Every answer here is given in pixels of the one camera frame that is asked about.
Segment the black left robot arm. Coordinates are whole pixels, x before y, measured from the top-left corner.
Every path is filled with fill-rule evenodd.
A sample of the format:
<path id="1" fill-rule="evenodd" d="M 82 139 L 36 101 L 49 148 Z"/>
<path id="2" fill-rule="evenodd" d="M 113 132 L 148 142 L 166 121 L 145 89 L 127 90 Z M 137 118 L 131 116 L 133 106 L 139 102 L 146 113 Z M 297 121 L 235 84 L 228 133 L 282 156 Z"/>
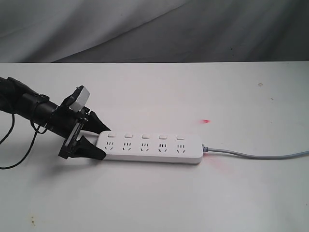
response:
<path id="1" fill-rule="evenodd" d="M 43 127 L 65 139 L 59 156 L 103 160 L 106 153 L 79 136 L 80 131 L 100 134 L 109 131 L 96 113 L 86 107 L 90 96 L 84 86 L 79 86 L 66 97 L 61 105 L 50 101 L 47 95 L 39 94 L 24 83 L 8 77 L 0 80 L 0 109 L 19 115 L 30 121 L 34 130 Z"/>

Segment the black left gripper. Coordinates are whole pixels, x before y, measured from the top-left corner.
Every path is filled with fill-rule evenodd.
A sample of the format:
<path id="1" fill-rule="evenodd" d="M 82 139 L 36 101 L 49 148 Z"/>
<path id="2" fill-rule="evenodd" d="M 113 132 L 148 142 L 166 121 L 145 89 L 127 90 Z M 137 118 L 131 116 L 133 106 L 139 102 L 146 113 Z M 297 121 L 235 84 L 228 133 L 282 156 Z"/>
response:
<path id="1" fill-rule="evenodd" d="M 59 151 L 59 156 L 67 158 L 88 158 L 104 160 L 106 153 L 93 145 L 85 136 L 77 139 L 81 130 L 100 134 L 111 131 L 96 115 L 94 111 L 80 105 L 77 111 L 71 107 L 77 102 L 72 95 L 64 99 L 60 106 L 51 114 L 46 128 L 63 137 L 65 141 Z"/>

